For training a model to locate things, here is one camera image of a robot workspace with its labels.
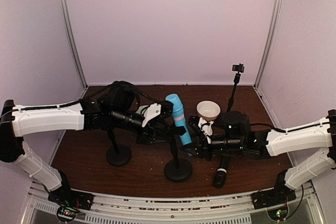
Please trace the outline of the blue toy microphone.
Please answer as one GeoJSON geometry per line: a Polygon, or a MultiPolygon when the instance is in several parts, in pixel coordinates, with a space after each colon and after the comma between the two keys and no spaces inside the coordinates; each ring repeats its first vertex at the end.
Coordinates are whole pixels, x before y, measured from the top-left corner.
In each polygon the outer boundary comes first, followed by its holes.
{"type": "Polygon", "coordinates": [[[180,136],[182,144],[183,145],[190,144],[192,142],[192,139],[188,131],[187,122],[184,115],[184,107],[180,97],[176,93],[172,93],[167,95],[165,100],[173,104],[172,118],[174,120],[175,126],[176,127],[183,126],[186,130],[186,132],[180,136]]]}

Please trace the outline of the tall black microphone stand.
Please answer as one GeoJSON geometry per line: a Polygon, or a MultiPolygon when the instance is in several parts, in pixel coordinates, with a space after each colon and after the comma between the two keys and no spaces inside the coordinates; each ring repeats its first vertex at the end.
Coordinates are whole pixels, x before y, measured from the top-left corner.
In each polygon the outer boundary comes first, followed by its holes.
{"type": "Polygon", "coordinates": [[[192,175],[192,165],[191,163],[183,158],[179,158],[178,148],[175,136],[183,135],[186,130],[183,126],[176,127],[174,124],[170,126],[167,131],[168,143],[170,146],[170,152],[173,159],[170,160],[164,167],[165,177],[174,183],[181,183],[187,181],[192,175]]]}

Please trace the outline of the black handheld microphone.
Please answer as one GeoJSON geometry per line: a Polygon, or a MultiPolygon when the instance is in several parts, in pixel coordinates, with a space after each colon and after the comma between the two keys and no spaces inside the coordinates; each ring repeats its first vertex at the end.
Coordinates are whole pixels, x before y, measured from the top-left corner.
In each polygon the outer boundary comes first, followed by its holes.
{"type": "Polygon", "coordinates": [[[215,188],[220,189],[223,187],[226,181],[226,178],[227,178],[227,170],[228,170],[229,163],[230,163],[230,157],[222,156],[219,167],[214,176],[213,186],[215,188]]]}

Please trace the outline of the short black microphone stand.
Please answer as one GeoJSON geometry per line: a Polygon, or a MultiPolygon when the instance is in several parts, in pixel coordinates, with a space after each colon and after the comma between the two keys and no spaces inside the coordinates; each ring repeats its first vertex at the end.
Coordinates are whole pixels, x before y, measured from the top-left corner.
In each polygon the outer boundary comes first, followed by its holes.
{"type": "Polygon", "coordinates": [[[124,144],[118,144],[116,142],[116,137],[113,130],[108,131],[107,134],[111,141],[111,146],[106,152],[107,162],[114,167],[125,166],[131,160],[131,149],[124,144]]]}

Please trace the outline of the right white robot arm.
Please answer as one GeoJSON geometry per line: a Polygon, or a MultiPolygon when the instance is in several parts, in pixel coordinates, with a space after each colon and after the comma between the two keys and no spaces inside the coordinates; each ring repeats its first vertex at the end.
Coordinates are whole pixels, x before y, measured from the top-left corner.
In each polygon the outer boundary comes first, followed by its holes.
{"type": "Polygon", "coordinates": [[[335,169],[335,110],[318,121],[288,129],[270,127],[252,131],[247,114],[238,111],[221,113],[214,122],[192,116],[193,142],[181,149],[198,158],[211,160],[219,151],[228,156],[267,159],[292,151],[317,148],[318,151],[299,165],[279,174],[277,187],[295,190],[328,169],[335,169]]]}

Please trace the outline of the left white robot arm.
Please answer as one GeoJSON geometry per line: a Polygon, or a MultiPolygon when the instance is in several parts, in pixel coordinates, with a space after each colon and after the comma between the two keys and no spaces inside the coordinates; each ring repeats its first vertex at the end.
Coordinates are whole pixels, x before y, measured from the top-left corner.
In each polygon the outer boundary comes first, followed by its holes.
{"type": "Polygon", "coordinates": [[[36,155],[23,137],[58,130],[103,130],[112,137],[113,129],[135,132],[140,144],[155,140],[168,143],[182,129],[168,124],[173,104],[160,101],[126,81],[115,81],[96,94],[65,104],[23,106],[5,101],[1,113],[1,161],[21,167],[39,180],[50,192],[71,191],[64,173],[48,166],[36,155]]]}

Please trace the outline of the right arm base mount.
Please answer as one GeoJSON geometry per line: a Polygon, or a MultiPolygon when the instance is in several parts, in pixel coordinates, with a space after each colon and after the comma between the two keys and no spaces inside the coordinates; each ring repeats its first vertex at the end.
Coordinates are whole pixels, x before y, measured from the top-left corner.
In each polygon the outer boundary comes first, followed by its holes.
{"type": "Polygon", "coordinates": [[[251,194],[254,209],[268,208],[268,217],[273,221],[287,220],[291,216],[288,202],[296,199],[295,190],[285,185],[286,172],[287,170],[283,170],[277,175],[274,188],[251,194]]]}

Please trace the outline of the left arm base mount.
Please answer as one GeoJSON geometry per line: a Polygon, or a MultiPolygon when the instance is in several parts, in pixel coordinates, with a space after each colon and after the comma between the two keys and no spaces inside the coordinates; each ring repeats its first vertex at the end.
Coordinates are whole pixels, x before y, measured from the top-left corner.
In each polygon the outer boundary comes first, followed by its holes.
{"type": "Polygon", "coordinates": [[[73,221],[80,210],[90,210],[94,195],[81,191],[72,190],[67,176],[60,171],[61,186],[56,190],[50,191],[45,187],[48,193],[48,200],[55,202],[59,207],[56,211],[56,217],[63,223],[73,221]]]}

